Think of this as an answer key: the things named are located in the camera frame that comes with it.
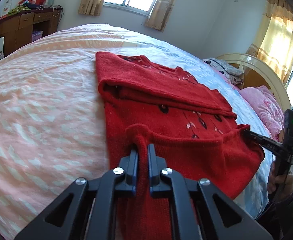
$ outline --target bed sheet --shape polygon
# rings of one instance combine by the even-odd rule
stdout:
[[[268,131],[237,91],[202,60],[166,42],[109,25],[84,25],[37,40],[0,61],[0,233],[14,236],[77,177],[108,170],[95,53],[145,55],[182,67],[218,89],[257,133]],[[252,217],[267,204],[272,155],[235,199]]]

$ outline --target folded red sweater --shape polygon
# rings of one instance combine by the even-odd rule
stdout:
[[[98,90],[104,100],[110,167],[138,147],[136,197],[120,199],[118,216],[125,240],[169,240],[168,201],[149,194],[147,145],[184,177],[210,179],[230,198],[250,182],[264,158],[246,140],[249,125],[217,91],[199,84],[182,68],[167,68],[145,56],[96,53]]]

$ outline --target triangular cutout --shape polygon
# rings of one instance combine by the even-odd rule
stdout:
[[[69,210],[73,200],[73,194],[70,193],[59,206],[57,206],[46,218],[45,222],[50,223],[56,227],[62,227],[66,214]]]
[[[222,222],[226,228],[236,225],[242,221],[242,218],[237,214],[227,203],[225,203],[217,194],[213,195],[213,200],[218,208]]]

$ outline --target person's hand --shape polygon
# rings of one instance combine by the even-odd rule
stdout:
[[[285,180],[284,175],[276,176],[275,174],[275,162],[271,163],[270,173],[268,177],[267,191],[269,194],[276,190],[276,184],[282,184]],[[293,174],[289,173],[285,181],[285,187],[279,195],[279,201],[285,200],[293,192]]]

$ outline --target silver bolt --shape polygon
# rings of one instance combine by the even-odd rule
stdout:
[[[116,167],[113,169],[113,173],[116,175],[122,174],[124,172],[124,169],[122,169],[121,167]]]
[[[162,173],[163,173],[164,175],[169,175],[169,174],[172,173],[172,169],[170,169],[170,168],[164,168],[164,169],[162,170]]]
[[[207,178],[200,179],[200,184],[203,186],[208,186],[211,184],[210,180]]]
[[[77,178],[75,183],[78,185],[83,185],[86,182],[85,178]]]

